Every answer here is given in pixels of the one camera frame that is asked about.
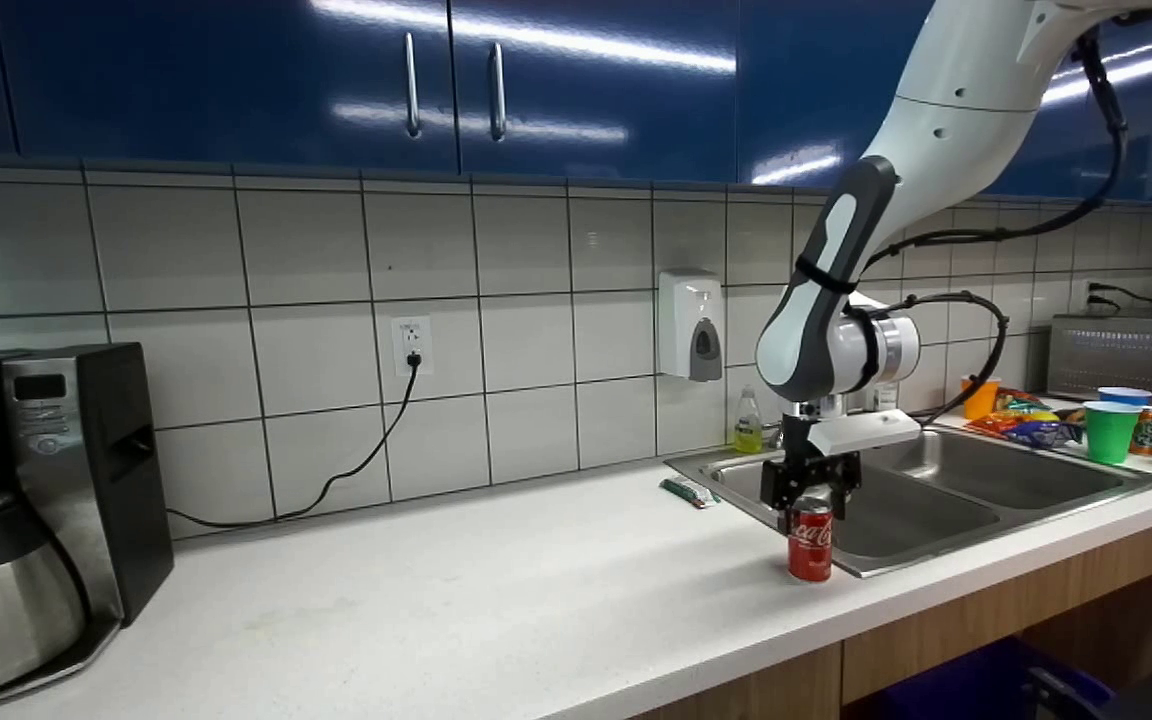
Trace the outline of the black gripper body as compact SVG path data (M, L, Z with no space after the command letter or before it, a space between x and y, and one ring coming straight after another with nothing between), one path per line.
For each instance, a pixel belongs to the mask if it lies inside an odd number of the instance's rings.
M790 512L814 489L826 493L833 512L845 512L848 496L860 489L860 456L839 454L826 456L814 442L819 411L784 411L769 437L769 461L761 463L761 502L776 512Z

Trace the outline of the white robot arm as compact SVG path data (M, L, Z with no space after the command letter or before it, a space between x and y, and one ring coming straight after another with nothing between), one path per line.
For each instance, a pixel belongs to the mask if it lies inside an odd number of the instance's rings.
M1126 114L1111 97L1101 29L1152 16L1152 0L931 0L891 104L814 225L791 280L757 342L761 379L790 403L779 454L761 469L761 503L791 518L819 502L845 518L860 489L860 456L926 437L936 407L852 411L868 390L908 379L920 355L918 296L881 305L860 275L931 243L999 243L1064 227L1106 206L1106 189L1071 211L1020 227L904 227L974 200L1020 152L1054 73L1076 58L1126 161Z

